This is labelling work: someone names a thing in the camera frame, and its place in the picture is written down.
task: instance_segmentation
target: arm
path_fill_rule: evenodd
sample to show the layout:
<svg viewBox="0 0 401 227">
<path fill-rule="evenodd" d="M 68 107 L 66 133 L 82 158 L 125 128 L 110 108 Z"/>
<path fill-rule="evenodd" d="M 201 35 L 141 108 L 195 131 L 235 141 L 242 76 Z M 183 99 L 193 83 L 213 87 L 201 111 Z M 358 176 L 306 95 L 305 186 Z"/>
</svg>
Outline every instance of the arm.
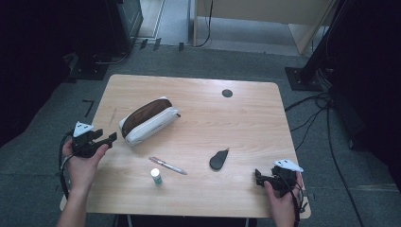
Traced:
<svg viewBox="0 0 401 227">
<path fill-rule="evenodd" d="M 62 154 L 68 156 L 72 153 L 72 140 L 68 141 L 62 148 Z M 97 165 L 100 159 L 106 154 L 108 145 L 102 145 L 96 154 L 89 158 L 72 157 L 68 163 L 71 189 L 70 195 L 64 209 L 62 210 L 58 227 L 64 226 L 85 226 L 86 201 L 92 182 L 95 179 Z"/>
<path fill-rule="evenodd" d="M 297 183 L 303 187 L 303 181 L 301 177 L 301 173 L 297 172 Z M 295 221 L 295 213 L 294 213 L 294 203 L 292 201 L 292 196 L 288 192 L 284 197 L 277 198 L 274 195 L 274 190 L 271 184 L 267 181 L 264 182 L 266 193 L 268 194 L 269 203 L 270 203 L 270 210 L 271 210 L 271 217 L 274 220 L 274 223 L 277 227 L 293 227 Z M 294 193 L 298 205 L 300 204 L 299 201 L 299 188 L 298 185 L 294 187 L 292 192 Z"/>
</svg>

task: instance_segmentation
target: gray carpet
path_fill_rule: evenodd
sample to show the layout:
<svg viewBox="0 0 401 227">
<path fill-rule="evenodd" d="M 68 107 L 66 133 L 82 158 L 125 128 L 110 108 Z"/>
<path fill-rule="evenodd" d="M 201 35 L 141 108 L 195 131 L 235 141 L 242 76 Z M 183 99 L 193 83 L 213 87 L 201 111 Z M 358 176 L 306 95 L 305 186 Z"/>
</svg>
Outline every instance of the gray carpet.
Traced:
<svg viewBox="0 0 401 227">
<path fill-rule="evenodd" d="M 63 83 L 37 113 L 28 129 L 0 148 L 0 226 L 54 226 L 60 209 L 61 188 L 55 175 L 58 148 L 63 135 L 77 121 L 91 123 L 112 74 L 152 75 L 203 79 L 270 81 L 278 84 L 284 106 L 316 92 L 295 92 L 289 87 L 286 66 L 303 67 L 306 58 L 279 55 L 152 46 L 133 52 L 121 63 L 109 66 L 102 81 Z M 94 108 L 85 117 L 89 103 Z M 291 129 L 303 124 L 319 108 L 314 101 L 287 112 Z M 387 167 L 369 151 L 348 148 L 348 135 L 335 110 L 330 111 L 334 155 L 364 226 L 398 226 L 401 196 Z M 306 127 L 292 133 L 294 146 L 303 140 Z M 319 114 L 305 142 L 297 150 L 305 170 L 306 194 L 312 216 L 300 226 L 359 226 L 356 212 L 334 165 L 327 139 L 326 111 Z M 113 215 L 91 214 L 87 226 L 111 226 Z M 269 218 L 258 226 L 272 226 Z"/>
</svg>

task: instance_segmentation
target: pen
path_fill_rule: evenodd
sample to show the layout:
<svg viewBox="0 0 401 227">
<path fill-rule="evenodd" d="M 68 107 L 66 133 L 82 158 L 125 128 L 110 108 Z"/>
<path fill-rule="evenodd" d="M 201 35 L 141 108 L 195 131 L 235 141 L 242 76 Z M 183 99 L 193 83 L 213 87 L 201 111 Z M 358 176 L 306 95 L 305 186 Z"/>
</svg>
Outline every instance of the pen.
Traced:
<svg viewBox="0 0 401 227">
<path fill-rule="evenodd" d="M 162 161 L 162 160 L 160 160 L 160 159 L 158 159 L 158 158 L 156 158 L 156 157 L 149 157 L 149 159 L 150 159 L 153 163 L 158 164 L 158 165 L 160 165 L 160 166 L 164 166 L 164 167 L 166 167 L 166 168 L 169 168 L 169 169 L 171 169 L 171 170 L 173 170 L 173 171 L 176 171 L 176 172 L 178 172 L 178 173 L 181 173 L 181 174 L 183 174 L 183 175 L 186 175 L 186 174 L 187 174 L 183 169 L 180 169 L 180 168 L 178 168 L 178 167 L 169 165 L 169 164 L 167 164 L 165 161 Z"/>
</svg>

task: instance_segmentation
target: human hand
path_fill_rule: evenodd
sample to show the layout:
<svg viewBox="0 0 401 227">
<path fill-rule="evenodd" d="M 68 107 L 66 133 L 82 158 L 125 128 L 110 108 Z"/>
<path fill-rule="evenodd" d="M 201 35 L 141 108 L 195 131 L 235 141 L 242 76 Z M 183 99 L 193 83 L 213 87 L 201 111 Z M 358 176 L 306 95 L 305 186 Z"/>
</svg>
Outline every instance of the human hand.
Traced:
<svg viewBox="0 0 401 227">
<path fill-rule="evenodd" d="M 298 206 L 300 206 L 299 186 L 302 188 L 304 184 L 302 181 L 301 173 L 296 172 L 296 175 L 298 185 L 294 187 L 292 192 L 297 199 Z M 274 190 L 271 186 L 271 183 L 265 181 L 264 185 L 269 198 L 271 217 L 273 218 L 275 225 L 277 227 L 294 226 L 295 213 L 291 193 L 287 192 L 287 194 L 284 195 L 282 198 L 277 198 L 274 195 Z"/>
<path fill-rule="evenodd" d="M 69 140 L 62 147 L 62 154 L 69 156 L 72 151 L 73 141 Z M 80 193 L 88 193 L 91 189 L 92 182 L 95 179 L 97 172 L 97 165 L 101 158 L 106 154 L 109 145 L 104 144 L 97 149 L 94 156 L 91 158 L 72 157 L 68 163 L 67 168 L 70 175 L 71 188 L 70 191 L 78 191 Z"/>
</svg>

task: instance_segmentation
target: glue stick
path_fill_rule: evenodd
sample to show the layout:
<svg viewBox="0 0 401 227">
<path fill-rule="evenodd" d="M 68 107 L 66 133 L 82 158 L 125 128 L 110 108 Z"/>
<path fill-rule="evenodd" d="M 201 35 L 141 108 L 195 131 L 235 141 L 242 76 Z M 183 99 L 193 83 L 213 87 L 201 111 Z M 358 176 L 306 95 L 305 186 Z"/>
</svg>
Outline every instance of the glue stick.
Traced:
<svg viewBox="0 0 401 227">
<path fill-rule="evenodd" d="M 162 176 L 160 176 L 160 170 L 159 168 L 153 168 L 150 171 L 150 175 L 153 178 L 154 183 L 156 183 L 156 185 L 160 185 L 162 184 Z"/>
</svg>

